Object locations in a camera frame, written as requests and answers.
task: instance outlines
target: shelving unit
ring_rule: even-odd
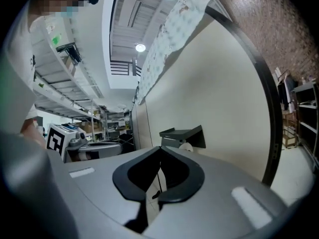
[[[286,148],[297,143],[296,112],[283,115],[283,144]]]
[[[319,87],[316,82],[309,82],[294,89],[298,103],[298,140],[304,146],[313,161],[313,170],[319,169]],[[305,102],[316,101],[316,105]]]
[[[50,114],[91,122],[93,132],[88,135],[95,139],[94,135],[97,133],[93,129],[93,119],[100,119],[93,115],[93,110],[101,109],[85,93],[53,47],[44,19],[40,19],[32,28],[31,42],[35,75],[44,83],[43,88],[36,83],[33,84],[33,90],[37,95],[35,107]]]
[[[134,137],[133,137],[133,127],[132,127],[132,113],[129,112],[129,120],[111,120],[108,119],[108,115],[106,114],[106,126],[107,126],[107,138],[110,141],[117,141],[118,143],[122,144],[123,150],[125,150],[125,145],[133,146],[135,150],[135,142],[134,142]],[[109,124],[117,124],[119,122],[125,122],[129,124],[129,129],[122,129],[122,130],[109,130]],[[121,139],[121,132],[126,131],[126,134],[131,135],[131,137],[127,139]]]
[[[100,133],[103,133],[103,132],[102,132],[102,131],[94,132],[94,134],[100,134]],[[84,134],[84,135],[85,135],[85,137],[92,136],[91,133],[86,133],[86,134]]]
[[[31,41],[37,78],[84,110],[90,110],[92,105],[94,110],[99,110],[99,106],[87,96],[53,47],[44,19],[39,20],[32,30]]]

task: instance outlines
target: cardboard box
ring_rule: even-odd
[[[92,123],[91,122],[78,122],[76,125],[84,130],[86,133],[92,133]],[[94,132],[102,131],[102,124],[100,122],[93,123]]]
[[[63,57],[62,61],[65,64],[66,68],[71,72],[72,76],[74,76],[76,68],[73,65],[71,57],[70,56]]]

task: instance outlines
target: white shirt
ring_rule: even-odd
[[[21,10],[20,20],[14,27],[10,39],[7,40],[7,45],[3,47],[3,51],[16,73],[32,89],[35,59],[32,51],[31,34],[28,29],[28,9],[29,3]],[[37,112],[33,104],[25,119],[31,119],[36,116]]]

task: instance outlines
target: face mask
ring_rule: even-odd
[[[78,7],[67,6],[63,7],[61,12],[56,12],[55,16],[63,18],[72,18],[76,12],[78,12]]]

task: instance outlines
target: shelf rack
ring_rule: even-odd
[[[66,67],[59,53],[52,45],[47,32],[44,19],[37,21],[31,30],[31,42],[35,60],[35,75],[45,84],[45,88],[57,93],[58,97],[37,84],[33,84],[33,90],[37,95],[35,107],[50,114],[90,121],[92,123],[92,138],[94,139],[93,110],[101,110],[95,101],[89,97],[79,83],[75,80],[72,72]]]
[[[319,87],[315,81],[294,88],[298,104],[298,140],[313,161],[313,171],[319,170]],[[309,101],[316,105],[306,105]]]
[[[133,137],[132,112],[127,112],[127,113],[129,114],[129,120],[111,120],[111,119],[108,119],[108,115],[111,114],[111,113],[106,113],[106,119],[105,119],[105,121],[106,121],[106,128],[107,128],[106,134],[107,134],[108,140],[111,140],[110,133],[116,133],[116,132],[117,132],[117,133],[118,133],[118,138],[117,138],[116,141],[117,141],[118,143],[122,144],[122,146],[123,146],[124,149],[125,149],[124,146],[126,146],[126,145],[131,145],[131,146],[133,146],[134,150],[136,150],[135,141],[134,141],[134,137]],[[109,130],[109,126],[108,126],[109,124],[119,123],[119,122],[122,122],[122,121],[128,122],[128,123],[129,123],[129,126],[130,126],[130,129],[112,130],[112,131]],[[121,139],[121,138],[120,138],[120,135],[121,135],[120,132],[122,132],[122,131],[130,131],[129,134],[131,135],[131,137],[128,138],[128,139],[126,139],[126,140]]]

